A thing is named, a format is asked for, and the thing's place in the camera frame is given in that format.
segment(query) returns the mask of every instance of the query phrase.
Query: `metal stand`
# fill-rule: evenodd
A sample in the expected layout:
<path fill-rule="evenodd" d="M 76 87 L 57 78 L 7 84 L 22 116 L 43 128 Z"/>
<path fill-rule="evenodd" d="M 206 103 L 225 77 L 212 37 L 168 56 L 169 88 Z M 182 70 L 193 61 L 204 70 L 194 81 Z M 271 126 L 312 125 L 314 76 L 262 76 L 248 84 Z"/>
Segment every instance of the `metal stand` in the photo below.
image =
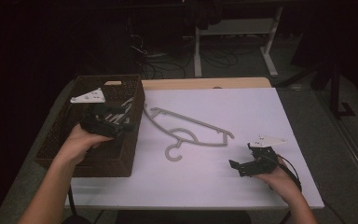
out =
<path fill-rule="evenodd" d="M 194 53 L 194 72 L 195 77 L 202 77 L 200 61 L 200 36 L 201 35 L 244 35 L 244 34 L 268 34 L 267 43 L 261 47 L 261 54 L 268 68 L 269 74 L 276 77 L 278 72 L 269 56 L 269 51 L 274 40 L 279 19 L 282 15 L 283 7 L 278 7 L 275 16 L 267 19 L 247 19 L 247 20 L 224 20 L 217 25 L 210 26 L 208 30 L 200 30 L 196 27 L 196 47 Z"/>
<path fill-rule="evenodd" d="M 331 76 L 330 109 L 336 119 L 341 119 L 342 116 L 355 116 L 353 110 L 348 103 L 342 103 L 344 111 L 339 111 L 339 72 L 335 63 L 333 63 L 332 66 L 333 71 Z"/>

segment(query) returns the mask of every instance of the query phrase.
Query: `table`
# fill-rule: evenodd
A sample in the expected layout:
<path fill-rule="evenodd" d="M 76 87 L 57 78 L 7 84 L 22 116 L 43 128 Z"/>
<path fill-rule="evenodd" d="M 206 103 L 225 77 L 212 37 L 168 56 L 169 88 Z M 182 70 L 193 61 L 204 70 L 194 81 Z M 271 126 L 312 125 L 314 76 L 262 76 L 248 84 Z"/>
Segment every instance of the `table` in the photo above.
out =
<path fill-rule="evenodd" d="M 202 77 L 201 58 L 200 58 L 200 36 L 201 35 L 244 35 L 244 34 L 268 34 L 266 44 L 260 47 L 264 62 L 266 63 L 269 74 L 272 77 L 278 75 L 277 69 L 269 56 L 269 51 L 274 40 L 279 19 L 283 7 L 277 7 L 275 15 L 270 18 L 241 19 L 241 20 L 222 20 L 216 25 L 211 25 L 207 30 L 200 30 L 196 27 L 195 32 L 195 53 L 194 70 L 195 77 Z"/>
<path fill-rule="evenodd" d="M 146 109 L 163 107 L 229 130 L 235 137 L 228 138 L 227 147 L 183 143 L 172 151 L 183 158 L 176 162 L 168 161 L 164 150 L 174 140 L 153 126 L 144 114 L 131 177 L 73 178 L 72 190 L 77 207 L 170 210 L 285 208 L 287 204 L 263 182 L 240 177 L 229 166 L 228 160 L 253 160 L 246 144 L 260 134 L 287 139 L 286 144 L 273 148 L 296 167 L 310 207 L 324 207 L 278 94 L 270 88 L 266 78 L 145 80 L 143 83 L 148 104 Z M 177 121 L 171 120 L 162 123 L 177 125 Z M 199 132 L 199 127 L 193 124 L 184 126 L 196 131 L 199 140 L 218 139 L 212 137 L 218 133 Z"/>

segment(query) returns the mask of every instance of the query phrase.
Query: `black device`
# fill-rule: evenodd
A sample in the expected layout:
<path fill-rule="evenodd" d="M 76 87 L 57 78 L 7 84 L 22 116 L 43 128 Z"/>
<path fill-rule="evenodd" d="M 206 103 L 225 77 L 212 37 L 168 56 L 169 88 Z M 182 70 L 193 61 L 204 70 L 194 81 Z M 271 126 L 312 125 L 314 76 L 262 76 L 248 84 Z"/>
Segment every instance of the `black device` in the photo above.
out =
<path fill-rule="evenodd" d="M 238 170 L 240 176 L 271 173 L 278 166 L 278 156 L 272 147 L 251 147 L 248 143 L 248 148 L 252 150 L 254 161 L 239 164 L 229 160 L 231 168 Z"/>
<path fill-rule="evenodd" d="M 80 126 L 88 133 L 117 138 L 124 132 L 135 129 L 135 124 L 126 121 L 130 106 L 130 104 L 122 106 L 92 104 L 80 121 Z"/>

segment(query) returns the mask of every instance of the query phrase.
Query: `black cable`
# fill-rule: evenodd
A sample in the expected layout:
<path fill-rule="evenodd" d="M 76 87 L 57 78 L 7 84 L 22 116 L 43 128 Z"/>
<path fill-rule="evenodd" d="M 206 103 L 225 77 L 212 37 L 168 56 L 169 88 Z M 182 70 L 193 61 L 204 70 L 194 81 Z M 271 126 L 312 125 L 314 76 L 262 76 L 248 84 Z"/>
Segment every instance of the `black cable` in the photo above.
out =
<path fill-rule="evenodd" d="M 168 57 L 169 59 L 163 60 L 161 59 L 162 57 Z M 150 63 L 172 63 L 178 60 L 178 58 L 181 58 L 182 55 L 173 55 L 173 54 L 169 54 L 169 53 L 164 53 L 163 55 L 160 56 L 156 56 L 156 57 L 152 57 L 152 56 L 146 56 L 146 59 L 150 62 Z"/>
<path fill-rule="evenodd" d="M 173 63 L 174 60 L 177 59 L 169 59 L 167 61 L 153 61 L 150 59 L 147 59 L 147 61 L 144 62 L 144 64 L 150 66 L 153 70 L 154 70 L 154 75 L 152 77 L 152 79 L 155 78 L 155 74 L 156 73 L 161 73 L 162 78 L 164 78 L 164 76 L 162 75 L 162 72 L 157 71 L 157 69 L 162 70 L 162 71 L 177 71 L 177 70 L 182 70 L 183 72 L 183 78 L 186 78 L 186 67 L 188 67 L 188 65 L 191 62 L 192 57 L 190 55 L 188 55 L 188 60 L 186 60 L 184 65 L 181 65 L 179 63 Z M 158 66 L 156 64 L 167 64 L 167 65 L 173 65 L 174 68 L 166 68 L 166 67 L 162 67 L 162 66 Z"/>
<path fill-rule="evenodd" d="M 342 224 L 346 224 L 344 219 L 342 219 L 339 213 L 329 203 L 327 203 L 324 199 L 322 199 L 322 202 L 324 202 L 324 204 L 334 213 L 334 215 L 336 215 L 336 217 L 339 219 L 339 221 L 341 221 Z"/>
<path fill-rule="evenodd" d="M 144 75 L 146 79 L 149 79 L 149 74 L 148 74 L 146 65 L 143 63 L 140 63 L 140 68 L 141 68 L 141 74 Z"/>
<path fill-rule="evenodd" d="M 289 220 L 289 218 L 292 216 L 292 214 L 290 213 L 290 211 L 288 211 L 286 213 L 286 215 L 283 217 L 282 221 L 280 222 L 280 224 L 284 224 L 287 222 L 287 220 Z"/>
<path fill-rule="evenodd" d="M 293 170 L 295 171 L 296 173 L 296 178 L 299 180 L 299 176 L 298 176 L 298 173 L 297 173 L 297 170 L 295 168 L 295 166 L 289 161 L 287 160 L 285 157 L 281 156 L 281 155 L 278 155 L 278 157 L 280 157 L 281 159 L 283 159 L 284 161 L 286 161 L 287 163 L 289 163 L 289 165 L 293 168 Z"/>
<path fill-rule="evenodd" d="M 150 78 L 150 79 L 155 79 L 156 78 L 156 74 L 157 74 L 157 70 L 156 70 L 156 68 L 155 68 L 155 66 L 153 66 L 152 64 L 150 64 L 150 63 L 143 63 L 143 65 L 145 66 L 145 77 L 147 78 L 147 79 L 149 79 L 149 71 L 148 71 L 148 69 L 147 69 L 147 66 L 149 66 L 149 67 L 151 67 L 152 68 L 152 70 L 153 70 L 153 76 Z"/>
<path fill-rule="evenodd" d="M 247 49 L 246 52 L 243 52 L 243 53 L 237 53 L 236 51 L 239 50 L 239 49 L 242 49 L 242 43 L 240 42 L 237 47 L 234 47 L 232 48 L 231 50 L 229 50 L 228 52 L 225 52 L 224 50 L 222 50 L 222 52 L 226 53 L 226 54 L 232 54 L 232 55 L 236 55 L 236 56 L 240 56 L 240 55 L 245 55 L 245 54 L 250 54 L 250 53 L 253 53 L 255 51 L 258 50 L 258 48 L 255 48 L 255 49 Z"/>
<path fill-rule="evenodd" d="M 243 55 L 241 53 L 235 53 L 235 51 L 237 51 L 238 49 L 241 48 L 242 43 L 239 42 L 235 47 L 231 48 L 229 51 L 224 51 L 221 49 L 216 49 L 215 47 L 209 46 L 207 48 L 208 52 L 210 54 L 212 54 L 212 56 L 214 56 L 216 59 L 225 59 L 227 60 L 226 63 L 223 63 L 221 61 L 218 61 L 216 59 L 211 58 L 210 56 L 208 56 L 206 53 L 201 53 L 201 55 L 203 56 L 202 59 L 208 63 L 209 65 L 213 66 L 213 67 L 217 67 L 217 68 L 228 68 L 232 65 L 235 65 L 238 63 L 238 55 Z M 233 57 L 234 62 L 232 62 L 228 57 Z"/>
<path fill-rule="evenodd" d="M 74 195 L 72 193 L 71 186 L 69 186 L 69 190 L 68 190 L 68 199 L 69 199 L 69 206 L 71 207 L 72 215 L 77 217 L 77 211 L 76 211 L 75 203 L 74 203 Z"/>
<path fill-rule="evenodd" d="M 283 170 L 289 175 L 289 177 L 296 183 L 298 189 L 299 189 L 300 191 L 302 191 L 301 182 L 300 182 L 298 176 L 295 176 L 285 165 L 280 164 L 279 162 L 276 162 L 276 161 L 273 160 L 272 158 L 267 157 L 267 156 L 265 156 L 265 155 L 260 155 L 260 156 L 261 156 L 262 158 L 264 158 L 264 159 L 267 159 L 267 160 L 272 161 L 272 162 L 274 162 L 275 164 L 277 164 L 277 165 L 278 165 L 281 169 L 283 169 Z M 295 167 L 292 165 L 292 163 L 289 162 L 289 164 L 293 167 L 293 169 L 295 170 L 295 172 L 296 172 L 296 174 L 297 174 L 297 171 L 296 171 Z"/>
<path fill-rule="evenodd" d="M 98 214 L 98 216 L 95 218 L 94 222 L 92 224 L 97 224 L 98 220 L 100 219 L 101 215 L 103 214 L 104 210 L 102 210 L 100 212 L 100 214 Z"/>

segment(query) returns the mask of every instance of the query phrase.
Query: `white board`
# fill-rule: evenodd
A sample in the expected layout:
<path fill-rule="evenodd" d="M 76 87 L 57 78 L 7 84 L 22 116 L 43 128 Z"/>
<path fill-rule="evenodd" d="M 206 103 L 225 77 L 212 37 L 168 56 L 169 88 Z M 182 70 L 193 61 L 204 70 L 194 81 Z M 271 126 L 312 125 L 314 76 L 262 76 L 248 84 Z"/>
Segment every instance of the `white board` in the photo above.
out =
<path fill-rule="evenodd" d="M 227 147 L 183 143 L 171 151 L 173 156 L 183 158 L 168 161 L 165 149 L 177 140 L 156 128 L 144 114 L 131 177 L 73 178 L 76 206 L 247 210 L 286 207 L 268 185 L 256 178 L 240 177 L 228 163 L 252 161 L 246 145 L 264 134 L 287 140 L 274 146 L 274 150 L 296 167 L 310 207 L 324 207 L 275 89 L 146 91 L 145 96 L 147 108 L 160 107 L 209 123 L 232 132 L 235 138 L 228 138 Z M 156 121 L 176 128 L 186 126 L 180 119 Z M 200 132 L 197 125 L 186 127 L 198 133 L 199 140 L 221 141 L 217 132 Z"/>

